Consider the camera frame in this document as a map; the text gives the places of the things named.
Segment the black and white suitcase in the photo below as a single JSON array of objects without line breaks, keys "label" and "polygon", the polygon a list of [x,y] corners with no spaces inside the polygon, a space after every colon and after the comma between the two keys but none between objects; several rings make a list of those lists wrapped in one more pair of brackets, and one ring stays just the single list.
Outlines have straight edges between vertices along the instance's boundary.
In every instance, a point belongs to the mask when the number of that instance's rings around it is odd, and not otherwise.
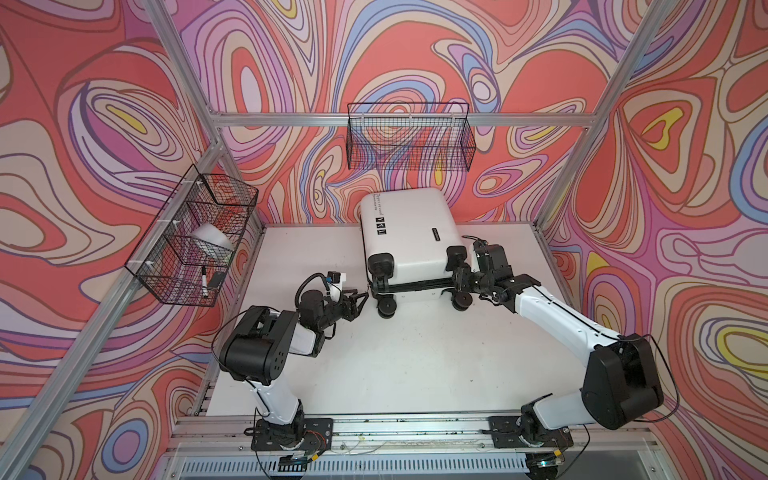
[{"label": "black and white suitcase", "polygon": [[371,193],[359,207],[366,275],[380,317],[392,318],[403,302],[444,293],[457,311],[472,305],[454,280],[469,265],[468,251],[440,190]]}]

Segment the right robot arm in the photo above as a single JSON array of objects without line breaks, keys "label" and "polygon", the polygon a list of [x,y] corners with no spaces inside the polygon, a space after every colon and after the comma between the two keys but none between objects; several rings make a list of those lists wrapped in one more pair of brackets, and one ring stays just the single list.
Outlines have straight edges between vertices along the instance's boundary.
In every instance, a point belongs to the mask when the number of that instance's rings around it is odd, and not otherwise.
[{"label": "right robot arm", "polygon": [[572,425],[617,430],[663,404],[657,363],[646,337],[604,327],[557,299],[534,277],[516,275],[502,246],[475,237],[473,248],[476,270],[464,259],[448,268],[455,290],[533,322],[585,368],[579,389],[547,394],[521,407],[516,427],[521,442],[539,446]]}]

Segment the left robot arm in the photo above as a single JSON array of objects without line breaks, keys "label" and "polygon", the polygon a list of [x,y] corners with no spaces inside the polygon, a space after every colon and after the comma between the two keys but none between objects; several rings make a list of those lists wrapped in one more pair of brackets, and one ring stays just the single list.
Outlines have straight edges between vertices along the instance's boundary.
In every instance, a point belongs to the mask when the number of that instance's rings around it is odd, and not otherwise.
[{"label": "left robot arm", "polygon": [[257,414],[267,425],[299,432],[302,402],[279,380],[288,357],[318,357],[336,324],[356,320],[368,298],[356,289],[313,289],[297,294],[292,310],[252,306],[216,354],[217,363],[233,380],[251,386],[263,407]]}]

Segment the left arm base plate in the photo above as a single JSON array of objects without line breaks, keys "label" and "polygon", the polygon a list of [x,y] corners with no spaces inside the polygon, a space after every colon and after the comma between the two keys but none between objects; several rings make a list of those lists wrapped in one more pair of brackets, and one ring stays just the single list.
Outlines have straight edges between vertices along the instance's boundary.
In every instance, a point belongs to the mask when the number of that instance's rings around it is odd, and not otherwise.
[{"label": "left arm base plate", "polygon": [[277,425],[259,419],[251,431],[251,449],[255,452],[301,450],[321,452],[332,447],[334,420],[330,417],[297,418],[293,423]]}]

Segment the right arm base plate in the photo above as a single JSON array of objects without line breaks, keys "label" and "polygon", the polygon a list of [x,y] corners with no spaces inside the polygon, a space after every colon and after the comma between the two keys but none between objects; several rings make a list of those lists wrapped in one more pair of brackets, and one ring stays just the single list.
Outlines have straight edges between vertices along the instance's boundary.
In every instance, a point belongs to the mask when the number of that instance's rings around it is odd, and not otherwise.
[{"label": "right arm base plate", "polygon": [[547,430],[527,415],[491,416],[483,433],[491,436],[495,448],[566,450],[573,446],[572,436],[566,428]]}]

